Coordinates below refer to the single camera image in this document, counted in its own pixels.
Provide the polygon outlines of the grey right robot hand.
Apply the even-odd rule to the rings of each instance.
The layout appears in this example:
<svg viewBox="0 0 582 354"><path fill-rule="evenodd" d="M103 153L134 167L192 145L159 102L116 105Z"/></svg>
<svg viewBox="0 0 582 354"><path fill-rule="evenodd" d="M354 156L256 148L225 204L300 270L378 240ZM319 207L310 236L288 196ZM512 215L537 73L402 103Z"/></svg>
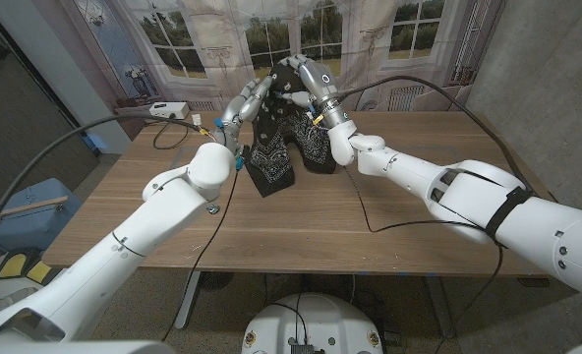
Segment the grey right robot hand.
<svg viewBox="0 0 582 354"><path fill-rule="evenodd" d="M334 128L348 120L340 106L335 78L326 65L302 54L285 57L279 64L289 66L297 72L305 88L315 97L314 107L322 115L327 128Z"/></svg>

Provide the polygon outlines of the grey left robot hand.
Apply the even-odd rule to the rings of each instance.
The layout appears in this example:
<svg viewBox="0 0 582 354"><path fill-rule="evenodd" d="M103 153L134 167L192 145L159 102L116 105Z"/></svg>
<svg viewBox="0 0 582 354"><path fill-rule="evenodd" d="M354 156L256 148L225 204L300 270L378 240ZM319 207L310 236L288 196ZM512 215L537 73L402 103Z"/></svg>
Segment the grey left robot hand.
<svg viewBox="0 0 582 354"><path fill-rule="evenodd" d="M241 92L230 100L220 117L220 126L214 131L217 140L235 153L238 150L238 137L244 122L253 122L273 83L271 76L262 81L249 81Z"/></svg>

